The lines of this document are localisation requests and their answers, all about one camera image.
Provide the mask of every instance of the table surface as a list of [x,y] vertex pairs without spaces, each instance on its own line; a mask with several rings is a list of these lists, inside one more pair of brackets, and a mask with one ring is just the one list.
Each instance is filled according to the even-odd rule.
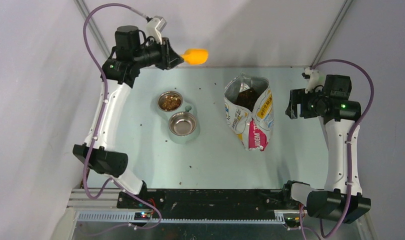
[[[246,151],[226,124],[224,88],[241,72],[269,79],[273,135],[265,151]],[[318,118],[285,115],[290,90],[305,88],[301,67],[143,69],[123,107],[117,152],[148,188],[281,189],[288,180],[324,187],[328,149]],[[158,96],[182,94],[197,110],[200,135],[185,145],[169,139],[167,121],[156,113]],[[106,177],[91,171],[88,185]],[[107,187],[115,188],[110,183]]]

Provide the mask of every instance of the metal bowl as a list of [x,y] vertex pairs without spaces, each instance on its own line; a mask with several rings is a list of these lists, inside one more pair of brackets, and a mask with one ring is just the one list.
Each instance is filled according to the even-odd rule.
[[177,136],[187,136],[195,131],[197,119],[187,111],[181,111],[170,117],[168,128]]
[[163,105],[164,101],[166,100],[166,96],[174,96],[174,97],[180,98],[180,105],[179,105],[176,109],[180,108],[180,107],[182,106],[182,104],[184,103],[184,99],[182,98],[182,95],[181,95],[179,92],[177,92],[177,91],[166,91],[166,92],[163,92],[163,93],[158,97],[158,101],[157,101],[157,106],[158,106],[158,108],[159,108],[161,111],[163,111],[163,112],[173,112],[173,111],[176,110],[176,109],[173,109],[173,110],[167,111],[167,110],[164,110],[164,109],[162,108],[162,105]]

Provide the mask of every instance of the empty metal bowl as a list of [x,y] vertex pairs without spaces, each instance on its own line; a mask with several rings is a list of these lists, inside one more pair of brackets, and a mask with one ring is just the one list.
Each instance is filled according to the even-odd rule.
[[187,136],[195,131],[197,119],[187,111],[181,111],[170,117],[168,128],[177,136]]
[[[164,102],[165,102],[167,96],[172,96],[172,97],[179,98],[179,99],[180,99],[180,105],[179,105],[177,108],[172,109],[172,110],[165,110],[165,109],[163,109],[162,106],[163,106],[163,104],[164,104]],[[161,111],[163,111],[163,112],[172,112],[172,111],[175,111],[176,109],[180,108],[183,103],[184,103],[184,99],[182,98],[182,95],[181,95],[179,92],[177,92],[177,91],[166,91],[166,92],[163,92],[163,93],[158,97],[157,106],[158,106],[158,108],[159,108]]]

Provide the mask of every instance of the yellow label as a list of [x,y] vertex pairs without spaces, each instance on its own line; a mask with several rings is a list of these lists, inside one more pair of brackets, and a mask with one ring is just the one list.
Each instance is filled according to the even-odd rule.
[[242,133],[237,134],[237,136],[238,136],[239,140],[241,140],[241,142],[242,142],[242,141],[243,141],[243,140],[242,140]]
[[264,102],[263,106],[260,108],[260,111],[258,111],[257,116],[261,119],[264,119],[266,115],[268,114],[268,110],[270,106],[272,105],[273,98],[272,98],[272,93],[269,91],[269,95],[267,100]]

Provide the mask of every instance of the pet food bag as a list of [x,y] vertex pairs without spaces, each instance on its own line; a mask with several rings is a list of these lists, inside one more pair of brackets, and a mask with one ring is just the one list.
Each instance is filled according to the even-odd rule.
[[273,132],[269,80],[241,73],[224,89],[226,122],[246,150],[263,151]]

